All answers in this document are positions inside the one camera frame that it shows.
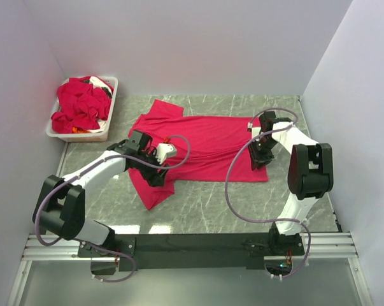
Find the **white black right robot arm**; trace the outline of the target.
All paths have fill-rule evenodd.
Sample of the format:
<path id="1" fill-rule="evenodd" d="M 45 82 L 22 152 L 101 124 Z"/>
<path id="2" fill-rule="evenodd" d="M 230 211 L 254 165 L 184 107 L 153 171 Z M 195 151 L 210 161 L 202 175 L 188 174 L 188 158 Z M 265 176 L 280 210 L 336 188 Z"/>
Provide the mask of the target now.
<path id="1" fill-rule="evenodd" d="M 278 220 L 272 222 L 267 239 L 268 249 L 282 254 L 297 246 L 301 224 L 311 207 L 333 188 L 332 147 L 312 140 L 291 119 L 277 117 L 272 110 L 259 116 L 258 127 L 250 121 L 248 132 L 253 138 L 270 132 L 248 146 L 252 170 L 259 170 L 274 159 L 272 149 L 278 143 L 290 154 L 287 175 L 290 194 Z"/>

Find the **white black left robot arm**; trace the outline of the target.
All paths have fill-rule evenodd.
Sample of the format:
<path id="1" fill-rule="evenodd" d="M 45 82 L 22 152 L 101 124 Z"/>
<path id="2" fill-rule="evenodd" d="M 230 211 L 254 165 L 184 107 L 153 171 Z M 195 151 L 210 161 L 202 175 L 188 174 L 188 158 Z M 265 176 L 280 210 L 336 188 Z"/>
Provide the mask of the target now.
<path id="1" fill-rule="evenodd" d="M 162 187 L 170 168 L 167 160 L 177 155 L 177 149 L 169 142 L 153 147 L 152 140 L 150 135 L 134 131 L 130 138 L 110 145 L 83 168 L 63 177 L 47 177 L 32 215 L 37 239 L 47 246 L 40 233 L 46 230 L 59 240 L 92 245 L 100 256 L 115 251 L 115 230 L 87 218 L 86 200 L 100 185 L 129 170 L 140 172 L 148 187 Z"/>

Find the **red t shirt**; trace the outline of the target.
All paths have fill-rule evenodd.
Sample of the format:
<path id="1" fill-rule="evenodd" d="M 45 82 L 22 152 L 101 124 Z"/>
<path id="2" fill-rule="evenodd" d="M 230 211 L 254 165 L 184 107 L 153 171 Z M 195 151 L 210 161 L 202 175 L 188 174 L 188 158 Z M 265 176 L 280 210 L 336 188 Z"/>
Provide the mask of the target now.
<path id="1" fill-rule="evenodd" d="M 150 187 L 138 170 L 129 170 L 145 208 L 151 210 L 173 195 L 177 180 L 223 182 L 232 160 L 251 138 L 248 122 L 248 117 L 185 116 L 182 107 L 156 99 L 131 130 L 150 135 L 152 146 L 170 138 L 177 155 L 167 161 L 172 168 L 162 187 Z"/>

